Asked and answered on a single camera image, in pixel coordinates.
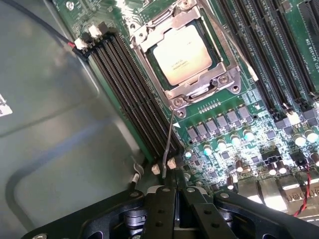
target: motherboard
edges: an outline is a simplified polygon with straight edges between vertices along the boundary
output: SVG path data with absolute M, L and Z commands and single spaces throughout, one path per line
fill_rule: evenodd
M 319 222 L 318 0 L 52 2 L 154 174 Z

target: green circuit board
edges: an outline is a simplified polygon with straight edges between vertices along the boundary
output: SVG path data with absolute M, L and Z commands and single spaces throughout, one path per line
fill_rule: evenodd
M 225 25 L 226 29 L 230 32 L 229 22 L 225 18 L 223 9 L 221 8 L 222 0 L 210 0 L 209 4 L 213 12 L 218 16 L 222 24 Z M 258 0 L 262 5 L 267 4 L 267 0 Z M 127 22 L 134 20 L 140 25 L 147 23 L 156 17 L 163 10 L 173 4 L 174 0 L 53 0 L 53 3 L 65 23 L 67 29 L 70 31 L 74 39 L 80 37 L 82 33 L 87 32 L 88 28 L 92 25 L 98 25 L 102 21 L 108 26 L 115 27 L 120 35 L 123 37 L 126 44 L 130 45 L 130 34 L 127 26 Z M 226 0 L 229 9 L 236 22 L 241 23 L 242 19 L 236 8 L 235 1 Z M 249 9 L 252 7 L 249 2 L 241 0 L 244 5 Z M 307 68 L 310 78 L 318 89 L 319 87 L 319 55 L 316 50 L 316 40 L 312 36 L 311 29 L 307 26 L 307 22 L 304 21 L 304 16 L 300 8 L 300 4 L 304 3 L 304 0 L 285 0 L 282 2 L 281 11 L 284 11 L 284 16 L 287 20 L 289 29 L 292 32 L 293 39 L 298 47 L 299 52 L 302 56 L 302 61 Z M 270 26 L 275 28 L 276 22 L 273 19 L 271 9 L 266 9 L 266 14 L 269 17 Z M 256 17 L 253 12 L 249 13 L 253 22 Z M 240 28 L 243 32 L 243 39 L 245 39 L 245 28 Z M 267 39 L 260 31 L 256 31 L 257 35 L 260 36 L 260 44 L 266 46 L 265 55 L 271 57 L 275 52 L 268 50 Z M 275 38 L 278 43 L 278 47 L 281 51 L 285 52 L 284 40 L 281 35 L 275 30 Z M 208 192 L 212 192 L 214 189 L 212 185 L 218 186 L 217 188 L 223 188 L 226 185 L 226 179 L 229 175 L 236 175 L 238 179 L 254 176 L 257 179 L 269 177 L 267 167 L 265 166 L 262 158 L 262 154 L 270 152 L 275 148 L 280 152 L 284 163 L 288 168 L 287 173 L 297 172 L 299 169 L 295 166 L 291 160 L 290 155 L 301 150 L 305 156 L 308 156 L 311 152 L 315 152 L 318 149 L 318 142 L 310 143 L 307 142 L 303 147 L 298 147 L 293 142 L 293 136 L 296 133 L 303 134 L 307 129 L 313 130 L 319 134 L 319 128 L 317 125 L 310 125 L 307 120 L 301 117 L 301 122 L 292 125 L 287 133 L 287 130 L 278 129 L 275 125 L 274 119 L 269 114 L 269 111 L 263 101 L 261 92 L 259 91 L 256 83 L 252 80 L 249 75 L 247 68 L 242 64 L 239 56 L 236 54 L 236 50 L 232 48 L 233 54 L 236 56 L 238 64 L 241 68 L 241 92 L 237 95 L 232 94 L 229 91 L 221 91 L 213 96 L 202 100 L 196 104 L 188 106 L 186 108 L 186 117 L 174 119 L 174 133 L 180 141 L 180 144 L 184 149 L 191 149 L 193 151 L 192 158 L 182 157 L 182 163 L 180 166 L 185 173 L 190 174 L 190 185 L 197 185 L 204 187 Z M 251 47 L 249 49 L 255 56 L 255 49 Z M 294 81 L 303 98 L 307 98 L 309 93 L 304 88 L 300 79 L 298 79 L 298 69 L 294 67 L 293 61 L 289 56 L 289 53 L 283 54 L 285 63 L 288 65 L 289 70 L 294 75 Z M 253 57 L 256 62 L 256 66 L 261 67 L 262 59 L 257 56 Z M 282 92 L 288 99 L 291 108 L 299 115 L 302 114 L 300 108 L 294 103 L 293 97 L 290 94 L 289 86 L 283 79 L 283 76 L 278 73 L 280 66 L 275 60 L 270 61 L 270 65 L 277 76 L 276 81 L 278 82 Z M 108 84 L 103 81 L 103 77 L 99 74 L 99 70 L 94 64 L 91 65 L 95 69 L 96 74 L 101 79 L 106 92 L 108 93 L 113 104 L 120 108 L 118 100 L 114 96 L 112 90 Z M 282 111 L 279 104 L 279 99 L 274 94 L 273 86 L 268 82 L 267 77 L 260 77 L 260 81 L 263 82 L 266 88 L 266 92 L 269 94 L 270 99 L 274 102 L 274 107 L 278 111 Z M 155 95 L 157 103 L 164 112 L 167 120 L 170 118 L 171 111 L 164 106 L 161 102 L 158 93 L 154 89 L 151 81 L 148 82 L 151 92 Z M 314 107 L 317 112 L 317 104 L 314 102 L 309 103 L 311 107 Z M 189 136 L 187 132 L 191 127 L 207 122 L 209 119 L 215 119 L 216 116 L 222 114 L 226 115 L 230 111 L 238 111 L 242 106 L 245 106 L 252 118 L 251 122 L 246 122 L 244 119 L 239 118 L 240 125 L 236 126 L 230 124 L 229 130 L 220 130 L 220 133 L 209 133 L 208 135 L 201 136 L 200 138 L 194 139 Z M 138 144 L 143 150 L 146 157 L 152 161 L 152 156 L 143 145 L 139 135 L 132 127 L 131 123 L 127 122 L 129 129 L 136 138 Z M 254 140 L 247 141 L 244 139 L 244 130 L 251 130 L 254 133 Z M 274 136 L 269 137 L 267 133 L 273 132 Z M 234 146 L 231 141 L 232 135 L 238 135 L 241 138 L 241 144 Z M 227 155 L 223 154 L 218 149 L 218 140 L 224 140 L 227 144 Z M 211 145 L 213 153 L 210 156 L 204 154 L 204 145 Z M 237 174 L 235 169 L 235 161 L 242 160 L 244 166 L 251 167 L 251 171 L 247 173 Z

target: cable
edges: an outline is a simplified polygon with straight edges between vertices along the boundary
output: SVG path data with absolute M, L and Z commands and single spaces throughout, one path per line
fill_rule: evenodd
M 168 155 L 169 147 L 170 147 L 170 138 L 171 138 L 171 132 L 173 129 L 174 113 L 175 113 L 175 110 L 173 110 L 171 112 L 171 118 L 170 118 L 170 123 L 169 123 L 169 132 L 168 132 L 168 137 L 167 137 L 167 144 L 166 144 L 166 148 L 165 148 L 165 152 L 164 152 L 164 156 L 163 156 L 163 175 L 162 175 L 162 178 L 166 178 L 166 171 L 167 171 L 166 161 L 167 161 L 167 155 Z
M 303 204 L 300 206 L 299 210 L 295 212 L 294 217 L 298 216 L 302 211 L 304 211 L 307 208 L 308 198 L 310 196 L 310 182 L 311 182 L 311 177 L 310 177 L 310 172 L 308 169 L 308 171 L 307 171 L 307 187 L 306 187 L 305 198 L 304 198 Z
M 209 9 L 209 6 L 204 3 L 204 0 L 198 0 L 205 8 Z M 258 81 L 258 76 L 254 70 L 254 68 L 250 65 L 249 61 L 241 51 L 240 47 L 237 45 L 236 41 L 231 37 L 231 35 L 225 30 L 225 28 L 222 26 L 222 24 L 219 22 L 218 18 L 213 14 L 211 11 L 207 11 L 208 17 L 213 20 L 213 22 L 218 26 L 218 28 L 221 30 L 221 32 L 225 35 L 225 37 L 230 41 L 230 43 L 236 48 L 236 51 L 242 61 L 245 63 L 249 74 L 251 75 L 252 79 L 254 81 Z
M 17 2 L 13 0 L 0 0 L 3 3 L 8 4 L 9 6 L 13 7 L 14 9 L 22 12 L 26 16 L 28 16 L 30 19 L 32 19 L 34 22 L 41 25 L 45 30 L 47 30 L 50 34 L 57 36 L 60 40 L 71 46 L 72 48 L 75 47 L 75 44 L 67 39 L 65 36 L 63 36 L 61 33 L 59 33 L 57 30 L 55 30 L 52 26 L 50 26 L 48 23 L 46 23 L 44 20 L 42 20 L 40 17 L 35 15 L 34 13 L 30 12 L 28 9 L 23 7 L 22 5 L 18 4 Z

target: cpu socket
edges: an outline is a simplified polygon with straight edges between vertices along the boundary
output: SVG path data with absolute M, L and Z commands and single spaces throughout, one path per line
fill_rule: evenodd
M 144 24 L 128 23 L 131 47 L 159 96 L 180 118 L 216 92 L 241 91 L 240 68 L 209 4 L 179 0 Z

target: black ram slot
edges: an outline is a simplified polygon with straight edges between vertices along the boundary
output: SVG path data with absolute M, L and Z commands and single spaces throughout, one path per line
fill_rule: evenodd
M 299 5 L 299 9 L 307 26 L 308 34 L 317 54 L 319 54 L 319 1 L 305 1 Z
M 294 36 L 289 28 L 285 17 L 285 12 L 281 10 L 281 0 L 266 0 L 266 3 L 271 10 L 271 14 L 276 25 L 278 26 L 279 33 L 285 42 L 288 54 L 293 61 L 294 67 L 297 69 L 298 77 L 301 80 L 303 87 L 307 90 L 309 98 L 311 100 L 316 100 L 314 98 L 316 88 L 310 78 L 307 66 L 303 61 Z
M 275 73 L 275 70 L 272 67 L 272 64 L 268 58 L 268 55 L 263 47 L 263 44 L 258 36 L 258 34 L 256 33 L 255 30 L 252 29 L 252 27 L 250 27 L 252 25 L 252 19 L 249 16 L 249 13 L 247 12 L 247 9 L 245 7 L 245 4 L 242 2 L 242 0 L 236 0 L 234 1 L 234 6 L 237 9 L 237 12 L 239 13 L 239 16 L 241 18 L 241 21 L 245 24 L 246 26 L 246 32 L 247 34 L 250 36 L 250 44 L 254 45 L 254 48 L 256 50 L 256 53 L 259 55 L 259 57 L 261 58 L 261 62 L 263 62 L 264 67 L 266 72 L 268 73 L 268 79 L 272 85 L 272 89 L 274 90 L 278 102 L 280 104 L 280 106 L 282 107 L 282 109 L 286 110 L 286 111 L 290 111 L 290 103 L 287 100 L 285 94 L 282 91 L 282 87 L 280 86 L 280 84 L 277 81 L 277 76 Z
M 250 6 L 252 6 L 253 11 L 255 12 L 260 23 L 261 30 L 263 32 L 263 36 L 265 41 L 267 42 L 272 54 L 274 56 L 274 60 L 276 64 L 279 66 L 280 72 L 285 80 L 286 86 L 289 87 L 289 91 L 293 96 L 293 99 L 297 105 L 299 105 L 302 109 L 308 109 L 309 105 L 302 98 L 300 91 L 295 83 L 294 76 L 292 75 L 288 65 L 286 64 L 286 60 L 284 58 L 284 54 L 281 54 L 280 45 L 277 42 L 274 31 L 271 28 L 269 21 L 267 21 L 264 16 L 266 16 L 266 12 L 260 1 L 249 0 Z
M 118 34 L 106 34 L 87 51 L 119 101 L 124 115 L 132 123 L 155 160 L 163 156 L 169 130 L 168 121 L 147 86 L 133 57 Z M 172 134 L 169 157 L 181 146 Z
M 233 13 L 231 12 L 228 4 L 226 3 L 225 0 L 217 0 L 217 2 L 219 4 L 220 9 L 222 10 L 223 16 L 224 16 L 226 22 L 228 23 L 228 26 L 229 26 L 232 34 L 235 36 L 235 38 L 237 38 L 237 37 L 240 38 L 240 40 L 237 41 L 237 44 L 239 45 L 239 47 L 243 51 L 245 57 L 247 58 L 247 60 L 251 64 L 251 66 L 254 69 L 258 69 L 258 66 L 253 58 L 253 54 L 249 51 L 247 45 L 244 44 L 245 38 L 242 35 L 242 33 L 240 32 L 239 27 L 236 23 L 235 18 L 233 17 Z M 278 120 L 279 116 L 277 113 L 277 109 L 276 109 L 263 81 L 261 80 L 262 77 L 261 77 L 260 72 L 257 72 L 257 74 L 258 74 L 258 77 L 260 78 L 259 81 L 255 82 L 257 89 L 259 90 L 260 95 L 263 99 L 263 102 L 264 102 L 267 110 L 269 111 L 269 113 L 273 116 L 273 118 L 275 120 Z

